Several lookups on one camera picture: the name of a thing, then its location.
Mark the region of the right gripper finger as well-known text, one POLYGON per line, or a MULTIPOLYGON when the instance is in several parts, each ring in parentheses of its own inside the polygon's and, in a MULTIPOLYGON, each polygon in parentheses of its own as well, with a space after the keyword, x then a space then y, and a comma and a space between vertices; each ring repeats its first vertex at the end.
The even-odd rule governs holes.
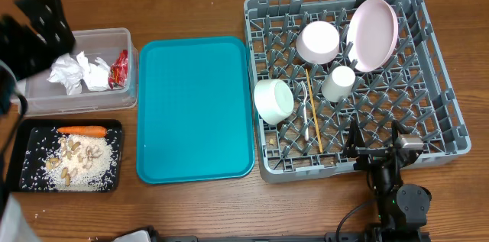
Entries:
POLYGON ((344 150, 355 150, 357 147, 365 147, 365 144, 357 121, 352 120, 348 129, 348 139, 344 145, 344 150))
POLYGON ((401 134, 410 134, 410 132, 398 121, 393 120, 391 123, 392 137, 398 137, 401 134))

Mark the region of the wooden chopstick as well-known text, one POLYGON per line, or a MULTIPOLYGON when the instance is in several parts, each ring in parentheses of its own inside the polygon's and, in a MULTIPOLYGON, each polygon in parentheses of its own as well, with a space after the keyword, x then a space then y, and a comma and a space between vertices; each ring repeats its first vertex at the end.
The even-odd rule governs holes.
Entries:
POLYGON ((315 106, 315 102, 314 102, 314 98, 313 98, 312 83, 310 81, 308 69, 305 69, 305 72, 306 72, 306 81, 307 81, 308 90, 309 90, 309 99, 310 99, 310 104, 311 104, 312 113, 313 113, 314 127, 315 127, 315 130, 316 130, 316 139, 317 139, 317 142, 318 142, 318 145, 319 145, 319 153, 323 153, 321 134, 320 134, 320 130, 319 130, 319 122, 318 122, 318 119, 317 119, 316 106, 315 106))

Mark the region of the white plastic fork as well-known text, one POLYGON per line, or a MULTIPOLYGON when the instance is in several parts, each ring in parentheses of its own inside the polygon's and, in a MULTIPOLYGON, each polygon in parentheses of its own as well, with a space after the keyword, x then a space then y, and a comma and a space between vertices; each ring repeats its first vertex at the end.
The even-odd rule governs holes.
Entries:
POLYGON ((304 140, 305 142, 309 142, 309 121, 307 118, 307 109, 306 109, 306 104, 307 104, 307 99, 308 99, 308 89, 306 87, 306 84, 304 81, 300 83, 302 92, 303 92, 303 123, 304 123, 304 140))

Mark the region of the white paper cup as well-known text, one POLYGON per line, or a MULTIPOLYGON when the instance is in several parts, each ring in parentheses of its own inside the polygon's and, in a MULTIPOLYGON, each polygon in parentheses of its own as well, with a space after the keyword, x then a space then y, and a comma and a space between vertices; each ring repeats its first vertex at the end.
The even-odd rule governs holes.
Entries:
POLYGON ((340 102, 348 97, 355 83, 355 72, 348 66, 337 66, 325 78, 322 94, 330 102, 340 102))

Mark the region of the small white plate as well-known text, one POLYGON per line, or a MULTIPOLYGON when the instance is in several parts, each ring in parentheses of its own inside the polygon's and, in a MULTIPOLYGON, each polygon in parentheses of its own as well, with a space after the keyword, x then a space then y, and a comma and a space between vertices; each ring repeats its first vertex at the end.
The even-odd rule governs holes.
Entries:
POLYGON ((254 87, 254 104, 266 123, 276 125, 291 116, 293 93, 281 79, 261 80, 254 87))

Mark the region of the large pink plate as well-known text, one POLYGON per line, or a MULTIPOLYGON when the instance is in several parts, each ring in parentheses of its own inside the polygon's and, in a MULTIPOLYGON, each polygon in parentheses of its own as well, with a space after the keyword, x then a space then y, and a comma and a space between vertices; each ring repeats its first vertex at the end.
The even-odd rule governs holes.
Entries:
POLYGON ((384 0, 366 0, 355 11, 346 43, 352 44, 350 61, 355 69, 368 73, 384 65, 393 54, 398 38, 397 16, 384 0))

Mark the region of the pink bowl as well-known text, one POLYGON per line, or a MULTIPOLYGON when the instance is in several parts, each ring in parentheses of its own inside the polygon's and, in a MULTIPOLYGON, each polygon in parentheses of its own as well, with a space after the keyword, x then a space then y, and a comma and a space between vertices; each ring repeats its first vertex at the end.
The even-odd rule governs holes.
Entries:
POLYGON ((326 21, 309 23, 296 39, 298 54, 303 60, 313 64, 325 64, 334 60, 339 52, 339 44, 339 32, 326 21))

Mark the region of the red snack wrapper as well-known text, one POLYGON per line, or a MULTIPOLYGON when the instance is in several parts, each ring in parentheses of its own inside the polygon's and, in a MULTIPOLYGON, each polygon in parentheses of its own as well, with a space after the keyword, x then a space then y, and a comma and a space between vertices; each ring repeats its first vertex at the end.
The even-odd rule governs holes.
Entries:
POLYGON ((110 89, 124 88, 128 78, 128 51, 120 52, 118 59, 111 65, 108 75, 110 89))

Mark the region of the white napkin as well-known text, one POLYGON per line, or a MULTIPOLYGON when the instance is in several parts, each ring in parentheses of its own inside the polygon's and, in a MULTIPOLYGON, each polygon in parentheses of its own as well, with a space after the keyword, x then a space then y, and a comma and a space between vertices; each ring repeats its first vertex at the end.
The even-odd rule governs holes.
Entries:
POLYGON ((108 75, 110 67, 102 58, 95 59, 96 64, 90 63, 82 51, 76 55, 76 60, 83 70, 83 81, 92 92, 102 92, 109 89, 108 75))

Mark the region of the orange carrot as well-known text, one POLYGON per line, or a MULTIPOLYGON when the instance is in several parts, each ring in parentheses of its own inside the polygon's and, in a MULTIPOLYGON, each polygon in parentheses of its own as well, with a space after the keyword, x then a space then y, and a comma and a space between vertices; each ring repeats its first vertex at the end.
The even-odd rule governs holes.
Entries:
POLYGON ((102 126, 69 126, 59 127, 57 132, 63 134, 77 134, 87 137, 104 137, 107 134, 107 129, 102 126))

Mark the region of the white tissue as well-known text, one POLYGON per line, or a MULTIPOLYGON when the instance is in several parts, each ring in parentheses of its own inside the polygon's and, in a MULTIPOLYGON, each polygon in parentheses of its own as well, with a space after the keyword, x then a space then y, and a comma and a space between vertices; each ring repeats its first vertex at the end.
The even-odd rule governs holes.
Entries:
POLYGON ((83 69, 68 53, 58 57, 50 69, 48 82, 62 84, 67 95, 77 95, 82 92, 83 69))

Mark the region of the rice and peanuts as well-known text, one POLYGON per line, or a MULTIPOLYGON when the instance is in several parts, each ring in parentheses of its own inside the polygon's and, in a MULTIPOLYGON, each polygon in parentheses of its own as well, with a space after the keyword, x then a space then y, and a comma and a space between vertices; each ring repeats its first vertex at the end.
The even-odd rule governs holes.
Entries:
POLYGON ((34 127, 18 182, 22 192, 110 192, 118 184, 122 129, 104 137, 34 127))

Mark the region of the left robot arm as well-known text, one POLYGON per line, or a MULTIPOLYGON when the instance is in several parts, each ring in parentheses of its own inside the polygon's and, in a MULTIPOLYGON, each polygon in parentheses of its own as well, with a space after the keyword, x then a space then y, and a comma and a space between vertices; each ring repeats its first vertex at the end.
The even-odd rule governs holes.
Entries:
MULTIPOLYGON (((1 116, 8 113, 12 95, 17 96, 21 110, 1 146, 1 241, 40 241, 2 177, 5 151, 28 109, 28 101, 16 84, 50 68, 59 56, 71 53, 76 41, 61 0, 15 0, 15 4, 36 33, 11 15, 1 16, 1 116)), ((143 227, 112 241, 159 241, 159 238, 152 227, 143 227)))

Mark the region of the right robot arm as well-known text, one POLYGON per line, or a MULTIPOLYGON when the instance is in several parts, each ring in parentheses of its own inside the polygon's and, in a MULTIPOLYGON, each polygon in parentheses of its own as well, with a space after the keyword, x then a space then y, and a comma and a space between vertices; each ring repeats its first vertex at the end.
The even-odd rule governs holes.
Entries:
POLYGON ((420 228, 427 224, 431 192, 418 185, 406 184, 400 170, 417 161, 423 152, 423 142, 409 134, 399 123, 391 123, 391 142, 380 149, 369 150, 356 121, 350 125, 348 140, 342 154, 354 158, 355 171, 365 171, 367 184, 374 198, 347 213, 335 231, 337 241, 429 241, 429 234, 420 228), (364 231, 342 233, 343 224, 355 212, 375 204, 379 222, 369 224, 364 231))

